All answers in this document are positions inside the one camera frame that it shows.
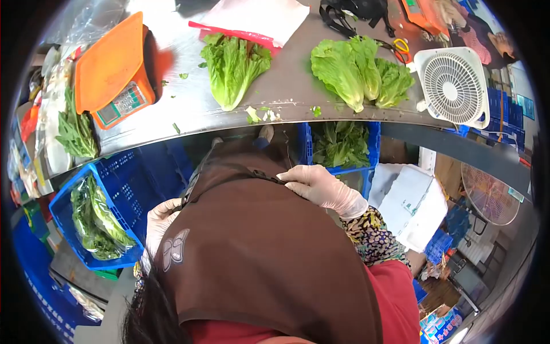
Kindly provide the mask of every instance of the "latex glove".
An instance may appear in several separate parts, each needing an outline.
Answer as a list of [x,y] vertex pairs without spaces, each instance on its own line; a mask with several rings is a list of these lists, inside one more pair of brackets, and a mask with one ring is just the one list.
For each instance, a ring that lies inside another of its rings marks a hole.
[[[179,211],[170,214],[171,210],[176,208],[177,206],[180,206],[181,204],[181,198],[169,199],[160,203],[147,213],[147,238],[145,240],[145,244],[149,249],[149,252],[151,253],[151,258],[155,258],[158,247],[161,245],[164,233],[166,233],[168,227],[179,215]],[[147,251],[143,253],[141,261],[142,268],[145,269],[145,271],[149,272],[151,265],[149,262]]]
[[336,211],[343,220],[360,217],[368,208],[367,200],[354,189],[331,175],[321,165],[297,165],[277,177],[284,186],[323,208]]

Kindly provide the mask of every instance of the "white box fan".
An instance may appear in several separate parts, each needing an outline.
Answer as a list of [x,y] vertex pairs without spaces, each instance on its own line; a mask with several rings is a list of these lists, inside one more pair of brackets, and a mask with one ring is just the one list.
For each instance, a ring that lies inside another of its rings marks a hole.
[[481,60],[467,47],[422,50],[414,64],[428,112],[433,118],[484,129],[489,125],[489,97]]

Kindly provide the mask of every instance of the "green leafy vegetable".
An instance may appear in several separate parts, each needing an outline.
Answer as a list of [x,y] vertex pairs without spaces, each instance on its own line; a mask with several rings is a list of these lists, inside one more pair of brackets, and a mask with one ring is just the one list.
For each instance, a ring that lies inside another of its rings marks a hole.
[[313,123],[313,162],[325,167],[370,166],[368,129],[353,121]]
[[319,117],[321,115],[321,107],[320,106],[310,106],[311,112],[313,112],[313,115],[315,117]]
[[311,70],[355,112],[363,110],[363,82],[349,42],[321,41],[311,51]]
[[94,223],[94,211],[86,179],[71,191],[70,201],[73,206],[73,222],[76,234],[82,247],[90,251],[93,257],[98,260],[120,258],[122,251]]
[[91,193],[91,203],[93,213],[95,214],[94,222],[96,226],[106,232],[121,247],[128,249],[134,246],[136,241],[126,234],[125,230],[118,223],[118,220],[114,217],[107,206],[105,194],[101,190],[101,187],[97,185],[95,178],[89,177],[87,183]]
[[258,44],[221,33],[206,35],[201,56],[208,64],[210,90],[224,111],[239,105],[248,87],[271,66],[271,53]]
[[98,149],[88,114],[76,113],[74,92],[69,87],[65,89],[65,101],[67,112],[59,112],[59,136],[56,136],[56,140],[63,145],[65,152],[72,156],[97,158]]
[[397,65],[383,58],[376,59],[376,67],[382,78],[380,95],[376,100],[376,106],[387,108],[396,106],[401,100],[407,100],[406,91],[414,85],[414,79],[410,70],[404,65]]
[[363,94],[368,100],[374,100],[380,94],[382,80],[376,68],[375,55],[378,44],[367,36],[355,36],[350,42],[355,55],[355,64],[359,68],[363,85]]

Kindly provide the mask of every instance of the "shoe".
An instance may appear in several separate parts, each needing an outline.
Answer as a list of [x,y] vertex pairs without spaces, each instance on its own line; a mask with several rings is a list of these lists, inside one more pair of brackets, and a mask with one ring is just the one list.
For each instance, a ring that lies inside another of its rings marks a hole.
[[267,124],[262,127],[262,129],[260,130],[260,135],[258,135],[258,137],[266,139],[267,142],[271,142],[274,133],[275,130],[273,129],[273,126],[271,124]]
[[217,145],[218,143],[222,143],[223,142],[223,139],[221,137],[215,137],[212,139],[212,148],[214,148],[215,145]]

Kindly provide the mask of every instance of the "fan grille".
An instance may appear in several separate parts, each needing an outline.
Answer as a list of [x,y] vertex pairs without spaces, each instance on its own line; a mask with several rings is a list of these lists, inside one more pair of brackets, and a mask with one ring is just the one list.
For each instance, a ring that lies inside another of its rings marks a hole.
[[439,53],[426,63],[424,87],[430,110],[444,119],[465,124],[476,120],[482,105],[480,82],[465,59]]
[[508,185],[465,163],[461,173],[468,198],[485,220],[500,226],[513,221],[518,214],[519,201],[508,194]]

